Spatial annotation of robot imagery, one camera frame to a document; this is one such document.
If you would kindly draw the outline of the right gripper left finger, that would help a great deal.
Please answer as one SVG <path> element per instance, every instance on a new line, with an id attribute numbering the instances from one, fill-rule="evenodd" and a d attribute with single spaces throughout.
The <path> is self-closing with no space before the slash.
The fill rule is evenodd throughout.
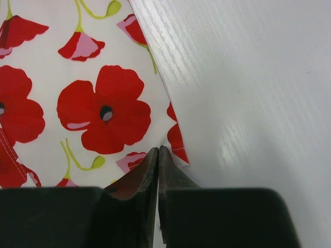
<path id="1" fill-rule="evenodd" d="M 1 190 L 1 247 L 152 247 L 158 149 L 113 185 Z"/>

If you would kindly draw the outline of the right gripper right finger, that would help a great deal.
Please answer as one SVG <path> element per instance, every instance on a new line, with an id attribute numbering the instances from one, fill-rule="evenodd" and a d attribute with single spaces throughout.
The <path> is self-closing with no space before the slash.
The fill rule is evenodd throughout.
<path id="1" fill-rule="evenodd" d="M 282 197 L 267 188 L 202 188 L 159 149 L 158 211 L 167 247 L 300 247 Z"/>

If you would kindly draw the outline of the white red poppy skirt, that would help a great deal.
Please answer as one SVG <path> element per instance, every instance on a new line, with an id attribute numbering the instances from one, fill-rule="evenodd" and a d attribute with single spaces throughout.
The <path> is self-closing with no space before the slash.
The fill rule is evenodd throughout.
<path id="1" fill-rule="evenodd" d="M 1 1 L 1 187 L 105 188 L 179 125 L 129 1 Z"/>

